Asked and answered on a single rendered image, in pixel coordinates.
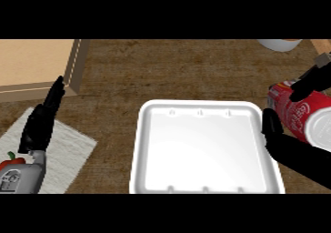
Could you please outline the white cloth placemat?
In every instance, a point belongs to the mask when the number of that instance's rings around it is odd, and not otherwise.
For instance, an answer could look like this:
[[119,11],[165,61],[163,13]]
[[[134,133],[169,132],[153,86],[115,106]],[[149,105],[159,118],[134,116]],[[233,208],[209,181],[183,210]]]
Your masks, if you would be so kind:
[[[3,136],[0,136],[0,162],[7,159],[10,151],[22,157],[28,163],[32,158],[17,153],[22,127],[34,108],[28,107],[10,125]],[[43,179],[40,194],[63,194],[69,184],[78,175],[84,162],[93,152],[97,141],[78,132],[60,121],[53,121],[53,134],[45,151],[45,176]]]

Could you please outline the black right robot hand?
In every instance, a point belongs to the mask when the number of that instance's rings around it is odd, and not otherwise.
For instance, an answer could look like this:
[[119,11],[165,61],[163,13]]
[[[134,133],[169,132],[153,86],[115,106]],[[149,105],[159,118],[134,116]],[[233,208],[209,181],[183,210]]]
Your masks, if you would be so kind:
[[[323,93],[329,87],[331,62],[312,67],[304,77],[293,81],[289,99],[298,102],[312,91]],[[331,152],[296,139],[278,120],[277,112],[268,107],[262,110],[262,134],[271,158],[331,189]]]

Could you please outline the pale wooden box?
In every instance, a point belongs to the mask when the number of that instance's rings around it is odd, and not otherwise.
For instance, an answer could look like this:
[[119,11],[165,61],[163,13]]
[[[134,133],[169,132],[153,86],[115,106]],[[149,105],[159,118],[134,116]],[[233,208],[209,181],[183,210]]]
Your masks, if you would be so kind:
[[79,94],[88,39],[0,39],[0,103],[41,99],[62,76]]

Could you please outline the red soda can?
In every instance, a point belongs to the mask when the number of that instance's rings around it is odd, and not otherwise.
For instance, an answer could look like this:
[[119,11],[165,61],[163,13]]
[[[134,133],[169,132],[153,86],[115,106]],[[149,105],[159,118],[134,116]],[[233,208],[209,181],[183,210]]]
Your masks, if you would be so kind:
[[283,81],[268,87],[267,106],[296,139],[331,152],[331,96],[312,91],[292,102],[292,84],[293,81]]

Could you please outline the red bell pepper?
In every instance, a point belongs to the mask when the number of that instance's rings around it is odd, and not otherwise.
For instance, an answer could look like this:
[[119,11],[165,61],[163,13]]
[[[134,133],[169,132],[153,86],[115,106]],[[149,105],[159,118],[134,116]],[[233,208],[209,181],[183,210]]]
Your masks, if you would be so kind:
[[15,154],[9,151],[7,152],[9,160],[0,162],[0,171],[7,165],[23,164],[25,160],[22,157],[16,157]]

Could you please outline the white round bowl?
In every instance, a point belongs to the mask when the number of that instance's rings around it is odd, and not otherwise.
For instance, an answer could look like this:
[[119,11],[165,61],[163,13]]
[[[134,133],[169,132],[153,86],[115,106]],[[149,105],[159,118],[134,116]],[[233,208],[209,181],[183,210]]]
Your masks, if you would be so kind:
[[298,46],[301,39],[258,39],[258,43],[270,50],[276,52],[287,52]]

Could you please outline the white foam tray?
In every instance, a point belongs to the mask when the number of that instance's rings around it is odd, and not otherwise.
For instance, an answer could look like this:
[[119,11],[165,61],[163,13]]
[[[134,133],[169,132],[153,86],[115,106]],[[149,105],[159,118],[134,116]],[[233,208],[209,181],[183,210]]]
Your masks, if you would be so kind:
[[128,192],[281,194],[261,116],[261,109],[246,101],[146,101],[137,117]]

